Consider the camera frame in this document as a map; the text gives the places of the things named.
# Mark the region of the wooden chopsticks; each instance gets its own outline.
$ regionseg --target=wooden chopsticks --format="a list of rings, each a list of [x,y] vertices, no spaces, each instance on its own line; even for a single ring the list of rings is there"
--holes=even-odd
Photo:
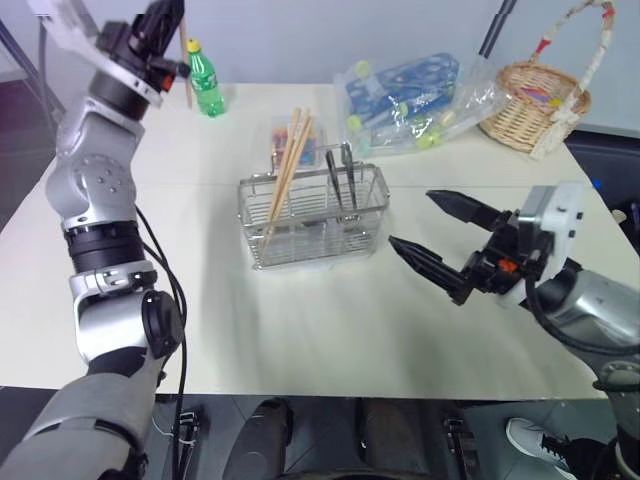
[[[269,208],[269,215],[267,219],[269,223],[275,222],[280,217],[280,212],[282,211],[284,201],[289,194],[291,181],[293,180],[293,175],[298,167],[300,156],[304,151],[307,139],[311,133],[313,119],[309,114],[309,109],[304,113],[300,135],[298,138],[294,139],[299,123],[300,109],[296,108],[293,111],[291,126],[287,134],[287,142],[285,144],[282,160],[280,161],[280,171],[278,172],[278,178],[276,179],[275,190],[273,192],[273,198],[271,200],[271,207]],[[262,250],[264,250],[264,248],[269,244],[272,235],[273,227],[269,227],[262,241]]]

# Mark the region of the wicker basket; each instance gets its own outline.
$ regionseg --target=wicker basket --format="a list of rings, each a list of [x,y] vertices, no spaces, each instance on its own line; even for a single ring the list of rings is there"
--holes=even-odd
[[[587,6],[604,8],[598,50],[580,81],[555,68],[540,65],[538,57],[568,18]],[[615,10],[610,0],[587,0],[572,8],[540,40],[528,62],[503,68],[498,84],[512,95],[500,113],[480,123],[487,135],[534,158],[558,147],[589,111],[587,86],[611,42]]]

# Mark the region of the green plastic bottle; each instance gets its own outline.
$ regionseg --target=green plastic bottle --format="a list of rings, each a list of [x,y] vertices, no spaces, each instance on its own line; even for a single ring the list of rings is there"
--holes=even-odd
[[[191,85],[198,98],[200,111],[210,117],[224,113],[224,99],[220,95],[216,71],[200,50],[200,42],[190,39],[187,42],[189,63],[191,64]]]

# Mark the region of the dark pants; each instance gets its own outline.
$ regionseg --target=dark pants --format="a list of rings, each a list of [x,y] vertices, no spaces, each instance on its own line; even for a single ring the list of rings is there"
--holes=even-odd
[[[605,451],[607,446],[604,443],[578,438],[569,442],[566,448],[565,460],[569,471],[578,480],[605,480],[617,472],[615,450]]]

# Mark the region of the wire basket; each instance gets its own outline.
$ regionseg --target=wire basket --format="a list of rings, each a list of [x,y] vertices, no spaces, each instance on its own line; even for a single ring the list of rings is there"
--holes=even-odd
[[[336,168],[342,209],[329,170],[298,172],[277,221],[267,222],[276,177],[259,175],[238,186],[239,218],[254,268],[371,254],[389,206],[389,189],[378,167],[354,164],[356,206],[344,167]],[[265,242],[269,228],[273,233]]]

